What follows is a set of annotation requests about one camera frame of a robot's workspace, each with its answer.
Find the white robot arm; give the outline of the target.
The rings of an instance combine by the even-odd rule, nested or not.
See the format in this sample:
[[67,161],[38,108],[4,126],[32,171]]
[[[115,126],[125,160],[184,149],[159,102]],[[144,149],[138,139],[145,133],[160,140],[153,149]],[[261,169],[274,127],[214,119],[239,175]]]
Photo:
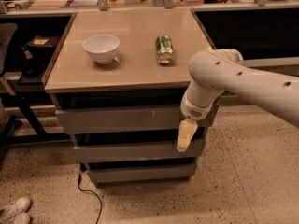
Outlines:
[[216,99],[231,92],[272,115],[299,127],[299,78],[247,68],[235,49],[200,51],[189,61],[192,78],[180,110],[177,150],[184,152]]

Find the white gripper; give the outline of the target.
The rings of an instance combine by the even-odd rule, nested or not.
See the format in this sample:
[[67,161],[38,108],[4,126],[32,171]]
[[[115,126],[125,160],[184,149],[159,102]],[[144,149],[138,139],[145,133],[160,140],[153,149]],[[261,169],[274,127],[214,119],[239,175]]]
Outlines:
[[185,93],[182,97],[180,110],[186,118],[179,124],[177,151],[185,152],[197,130],[197,122],[203,120],[211,110],[214,99],[209,96],[190,96]]

